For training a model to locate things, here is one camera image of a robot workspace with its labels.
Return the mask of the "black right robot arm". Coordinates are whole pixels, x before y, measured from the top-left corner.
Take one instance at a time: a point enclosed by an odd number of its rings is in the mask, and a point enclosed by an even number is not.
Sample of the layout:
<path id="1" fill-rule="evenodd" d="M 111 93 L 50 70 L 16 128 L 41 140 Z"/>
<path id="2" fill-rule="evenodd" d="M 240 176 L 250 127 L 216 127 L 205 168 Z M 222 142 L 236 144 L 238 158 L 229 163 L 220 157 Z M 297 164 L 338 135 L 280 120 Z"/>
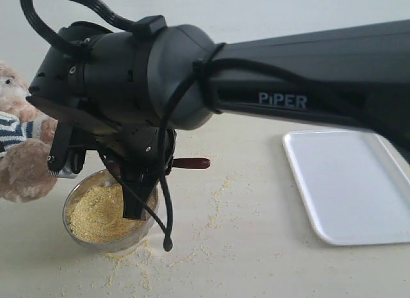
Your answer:
<path id="1" fill-rule="evenodd" d="M 29 102 L 58 128 L 49 169 L 79 172 L 96 150 L 143 219 L 176 166 L 177 130 L 236 113 L 376 132 L 409 157 L 409 22 L 217 44 L 161 15 L 117 32 L 75 22 L 53 32 Z"/>

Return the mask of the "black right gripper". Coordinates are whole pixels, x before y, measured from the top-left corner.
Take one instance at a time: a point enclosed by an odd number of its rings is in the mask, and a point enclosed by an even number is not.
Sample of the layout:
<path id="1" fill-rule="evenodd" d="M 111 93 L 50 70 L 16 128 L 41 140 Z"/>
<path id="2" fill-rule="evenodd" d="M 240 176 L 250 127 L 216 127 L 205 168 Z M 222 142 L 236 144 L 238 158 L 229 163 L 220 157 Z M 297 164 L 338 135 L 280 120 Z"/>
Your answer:
<path id="1" fill-rule="evenodd" d="M 141 124 L 117 124 L 86 130 L 87 149 L 99 151 L 108 172 L 122 186 L 123 217 L 147 220 L 149 199 L 156 193 L 159 174 L 160 129 Z"/>

